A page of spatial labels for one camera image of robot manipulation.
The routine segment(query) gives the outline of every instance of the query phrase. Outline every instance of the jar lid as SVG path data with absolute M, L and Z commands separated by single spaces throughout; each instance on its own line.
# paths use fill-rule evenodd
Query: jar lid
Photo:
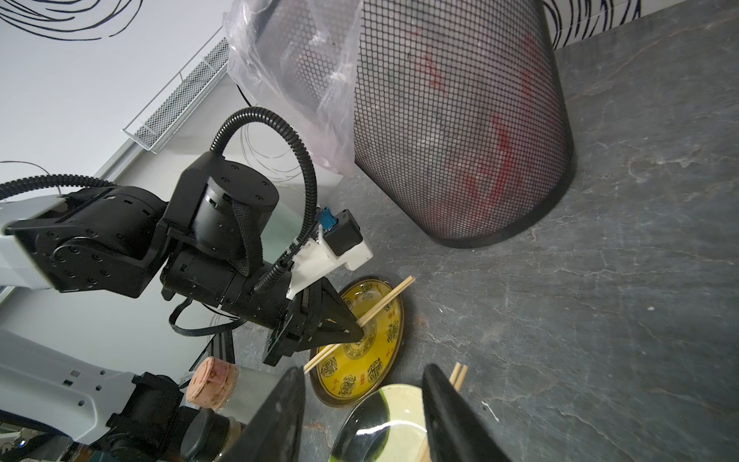
M 185 432 L 180 455 L 186 461 L 212 462 L 221 453 L 228 436 L 228 424 L 228 417 L 201 409 Z

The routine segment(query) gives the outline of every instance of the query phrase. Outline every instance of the wooden chopstick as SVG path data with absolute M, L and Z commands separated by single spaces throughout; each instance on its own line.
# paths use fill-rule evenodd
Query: wooden chopstick
M 457 381 L 453 383 L 454 389 L 459 392 L 459 390 L 462 389 L 462 384 L 464 383 L 464 379 L 467 376 L 467 370 L 469 367 L 462 366 L 462 370 L 460 371 L 460 375 L 457 377 Z
M 372 307 L 369 311 L 367 311 L 364 316 L 359 318 L 357 323 L 359 324 L 359 327 L 364 327 L 364 325 L 367 322 L 370 322 L 370 319 L 374 318 L 377 313 L 380 312 L 383 308 L 385 308 L 386 305 L 388 305 L 392 300 L 395 299 L 398 294 L 406 288 L 411 285 L 415 281 L 415 278 L 413 276 L 408 276 L 406 280 L 402 281 L 398 286 L 394 289 L 392 289 L 390 292 L 387 293 L 386 296 L 382 297 L 382 300 L 377 302 L 375 306 Z M 331 353 L 336 351 L 340 346 L 343 344 L 337 343 L 337 344 L 331 344 L 326 345 L 326 347 L 318 352 L 313 359 L 311 359 L 305 366 L 303 366 L 303 373 L 307 374 L 310 372 L 311 369 L 313 369 L 315 366 L 318 365 L 319 362 L 326 359 Z
M 454 365 L 454 370 L 449 376 L 449 383 L 452 384 L 456 391 L 459 391 L 460 388 L 462 388 L 468 369 L 469 368 L 467 366 L 463 366 L 460 363 L 456 363 Z M 431 462 L 431 448 L 429 448 L 428 436 L 423 437 L 423 442 L 421 442 L 421 447 L 418 451 L 418 457 L 416 457 L 415 462 Z

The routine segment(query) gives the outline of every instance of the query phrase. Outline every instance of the black line drawing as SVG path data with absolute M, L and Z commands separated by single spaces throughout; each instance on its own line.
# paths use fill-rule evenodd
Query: black line drawing
M 619 5 L 614 0 L 543 1 L 545 14 L 554 24 L 549 32 L 555 50 L 641 18 L 641 0 L 626 0 Z
M 115 37 L 143 0 L 0 0 L 0 20 L 39 37 L 91 41 Z

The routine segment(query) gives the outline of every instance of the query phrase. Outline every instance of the gray stone countertop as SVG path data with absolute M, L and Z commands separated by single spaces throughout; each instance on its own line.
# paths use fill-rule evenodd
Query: gray stone countertop
M 363 174 L 348 208 L 400 282 L 389 383 L 470 366 L 462 396 L 513 461 L 735 460 L 739 452 L 739 3 L 689 0 L 555 52 L 578 169 L 533 228 L 433 243 Z M 260 363 L 266 332 L 235 335 Z M 307 385 L 300 461 L 327 461 L 350 409 Z

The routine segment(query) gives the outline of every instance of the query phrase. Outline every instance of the mesh shelf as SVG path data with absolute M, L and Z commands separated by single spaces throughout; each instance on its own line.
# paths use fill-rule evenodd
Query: mesh shelf
M 144 149 L 159 152 L 225 74 L 228 42 L 219 33 L 220 30 L 123 129 Z

